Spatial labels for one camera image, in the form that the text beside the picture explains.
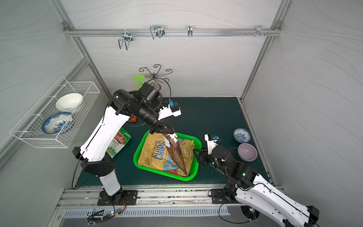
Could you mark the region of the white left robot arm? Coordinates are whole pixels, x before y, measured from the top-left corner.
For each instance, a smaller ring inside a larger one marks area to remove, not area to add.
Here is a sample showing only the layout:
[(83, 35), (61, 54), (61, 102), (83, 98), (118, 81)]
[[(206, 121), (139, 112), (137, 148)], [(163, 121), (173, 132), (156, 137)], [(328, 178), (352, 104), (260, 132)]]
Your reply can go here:
[(81, 147), (73, 149), (74, 156), (81, 161), (82, 169), (95, 175), (100, 180), (103, 191), (100, 197), (111, 205), (126, 203), (123, 191), (115, 172), (115, 162), (107, 153), (111, 141), (117, 132), (132, 117), (137, 117), (150, 126), (150, 133), (161, 133), (168, 147), (178, 147), (177, 136), (167, 118), (180, 116), (181, 110), (176, 102), (169, 101), (163, 106), (157, 104), (156, 110), (151, 105), (160, 93), (152, 85), (144, 83), (139, 90), (116, 91), (106, 105), (104, 115), (90, 137)]

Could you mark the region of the green seaweed snack bag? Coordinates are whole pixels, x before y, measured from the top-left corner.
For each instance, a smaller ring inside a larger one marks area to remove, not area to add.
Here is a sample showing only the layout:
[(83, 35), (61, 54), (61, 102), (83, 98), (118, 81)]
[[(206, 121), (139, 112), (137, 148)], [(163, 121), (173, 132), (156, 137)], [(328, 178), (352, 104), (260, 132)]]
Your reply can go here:
[(111, 158), (114, 158), (131, 139), (132, 136), (130, 135), (130, 133), (124, 128), (121, 128), (114, 136), (107, 148), (107, 153), (109, 154), (109, 156)]

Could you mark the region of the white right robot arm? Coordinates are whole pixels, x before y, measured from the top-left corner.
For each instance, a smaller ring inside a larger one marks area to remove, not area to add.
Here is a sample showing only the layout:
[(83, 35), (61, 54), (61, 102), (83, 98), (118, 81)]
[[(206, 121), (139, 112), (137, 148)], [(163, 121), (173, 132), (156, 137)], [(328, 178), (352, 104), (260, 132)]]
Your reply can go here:
[(216, 145), (193, 151), (201, 166), (210, 165), (226, 179), (222, 190), (212, 190), (211, 197), (221, 203), (240, 203), (269, 217), (281, 227), (316, 227), (319, 210), (304, 206), (268, 183), (263, 176), (244, 162), (237, 161), (230, 151)]

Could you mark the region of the brown Kettle chips bag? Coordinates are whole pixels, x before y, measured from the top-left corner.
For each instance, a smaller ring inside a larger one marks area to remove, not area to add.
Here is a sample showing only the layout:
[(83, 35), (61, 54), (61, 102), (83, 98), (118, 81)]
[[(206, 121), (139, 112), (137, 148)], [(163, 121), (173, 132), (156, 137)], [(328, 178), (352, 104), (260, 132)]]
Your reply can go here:
[(187, 175), (187, 170), (182, 155), (182, 150), (176, 133), (174, 134), (162, 134), (164, 137), (165, 145), (167, 151), (173, 160), (173, 162), (180, 168), (180, 170)]

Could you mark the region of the blue Sea Salt chips bag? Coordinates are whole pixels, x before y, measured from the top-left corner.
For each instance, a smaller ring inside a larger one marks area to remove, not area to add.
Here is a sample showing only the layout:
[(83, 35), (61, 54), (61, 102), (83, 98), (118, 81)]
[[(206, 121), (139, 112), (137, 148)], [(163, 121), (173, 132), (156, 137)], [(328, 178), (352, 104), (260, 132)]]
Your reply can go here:
[(193, 153), (195, 142), (190, 139), (178, 138), (182, 157), (186, 167), (184, 173), (172, 160), (165, 145), (163, 135), (160, 133), (150, 134), (146, 132), (141, 144), (134, 156), (134, 164), (138, 168), (154, 173), (167, 173), (182, 179), (188, 177), (192, 168)]

